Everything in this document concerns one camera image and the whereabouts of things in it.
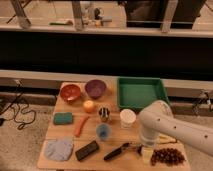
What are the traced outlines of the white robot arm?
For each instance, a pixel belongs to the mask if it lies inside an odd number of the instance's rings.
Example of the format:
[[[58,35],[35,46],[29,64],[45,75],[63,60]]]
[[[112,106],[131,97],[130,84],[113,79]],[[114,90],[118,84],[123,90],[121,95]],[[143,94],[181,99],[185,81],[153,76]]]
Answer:
[[[139,112],[139,138],[144,147],[154,148],[165,134],[213,157],[213,128],[173,117],[171,107],[156,100]]]

